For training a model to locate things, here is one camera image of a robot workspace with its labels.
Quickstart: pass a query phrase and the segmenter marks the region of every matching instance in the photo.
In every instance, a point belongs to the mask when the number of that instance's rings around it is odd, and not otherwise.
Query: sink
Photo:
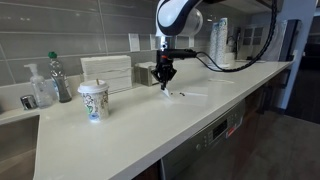
[[[39,116],[0,125],[0,179],[32,180]]]

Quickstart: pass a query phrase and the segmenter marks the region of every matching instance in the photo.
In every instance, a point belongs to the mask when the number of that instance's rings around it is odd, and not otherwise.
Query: gray floor
[[[320,125],[281,116],[265,132],[235,179],[320,180]]]
[[[320,124],[320,71],[299,70],[286,114]]]

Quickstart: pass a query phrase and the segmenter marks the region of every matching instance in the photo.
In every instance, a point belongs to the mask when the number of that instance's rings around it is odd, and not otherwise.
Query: black cable
[[[206,64],[205,62],[203,62],[199,57],[196,57],[200,62],[202,62],[202,64],[204,66],[206,66],[208,69],[210,69],[211,71],[214,71],[214,72],[223,72],[221,70],[216,70],[216,69],[212,69],[211,67],[208,66],[208,64]]]
[[[241,71],[241,70],[244,70],[244,69],[250,67],[251,65],[256,63],[258,60],[260,60],[260,58],[263,56],[263,54],[267,51],[267,49],[268,49],[268,47],[269,47],[269,45],[270,45],[270,43],[272,41],[272,38],[273,38],[273,35],[274,35],[274,31],[275,31],[275,28],[276,28],[276,22],[277,22],[277,11],[278,11],[277,0],[272,0],[271,8],[272,8],[272,14],[271,14],[271,22],[270,22],[270,29],[269,29],[268,38],[267,38],[263,48],[259,52],[259,54],[255,58],[253,58],[249,63],[247,63],[247,64],[245,64],[245,65],[243,65],[241,67],[234,68],[234,69],[223,69],[223,68],[219,67],[207,53],[205,53],[205,52],[197,52],[197,55],[198,54],[203,54],[203,55],[207,56],[211,60],[211,62],[218,69],[221,70],[221,71],[214,70],[216,72],[227,72],[227,73],[238,72],[238,71]],[[213,69],[210,68],[207,64],[205,64],[205,66],[213,71]]]

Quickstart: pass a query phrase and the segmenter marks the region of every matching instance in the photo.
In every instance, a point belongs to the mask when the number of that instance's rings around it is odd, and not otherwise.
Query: electrical outlet
[[[140,51],[140,41],[139,34],[129,34],[130,51],[137,52]]]

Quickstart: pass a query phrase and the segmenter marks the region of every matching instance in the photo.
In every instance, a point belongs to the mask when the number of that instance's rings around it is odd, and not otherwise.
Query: white countertop
[[[173,97],[159,85],[112,94],[104,122],[88,121],[76,96],[44,110],[5,112],[0,124],[40,115],[36,180],[132,179],[290,63],[256,63],[237,73],[214,73],[195,60],[174,65]]]

